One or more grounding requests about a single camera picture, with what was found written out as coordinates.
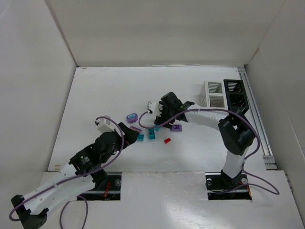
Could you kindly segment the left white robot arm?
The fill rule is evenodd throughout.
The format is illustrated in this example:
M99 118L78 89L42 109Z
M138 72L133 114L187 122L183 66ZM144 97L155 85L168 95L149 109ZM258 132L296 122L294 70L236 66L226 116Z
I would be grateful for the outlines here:
M104 124L99 131L101 135L94 143L79 151L46 183L29 194L11 199L23 228L38 229L61 205L86 191L105 187L108 175L104 168L108 160L135 143L139 136L139 132L124 123L118 123L116 128Z

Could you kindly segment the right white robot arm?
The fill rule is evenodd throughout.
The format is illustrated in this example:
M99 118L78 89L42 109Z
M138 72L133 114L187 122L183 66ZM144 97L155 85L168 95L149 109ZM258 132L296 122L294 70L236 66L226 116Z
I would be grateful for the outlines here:
M225 110L201 107L190 101L182 103L175 93L169 92L159 101L158 109L159 113L154 121L156 125L167 120L170 120L170 123L178 120L219 131L227 149L226 161L220 175L216 177L216 184L212 183L211 178L207 179L206 184L216 190L228 190L238 185L245 153L255 137L243 108L233 107Z

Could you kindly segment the small red lego brick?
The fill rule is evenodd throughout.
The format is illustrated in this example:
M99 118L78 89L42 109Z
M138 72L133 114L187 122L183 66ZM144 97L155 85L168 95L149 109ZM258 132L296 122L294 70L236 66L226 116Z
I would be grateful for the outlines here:
M165 144L167 144L167 143L169 143L169 142L171 142L171 138L167 138L167 139L164 140L164 143L165 143Z

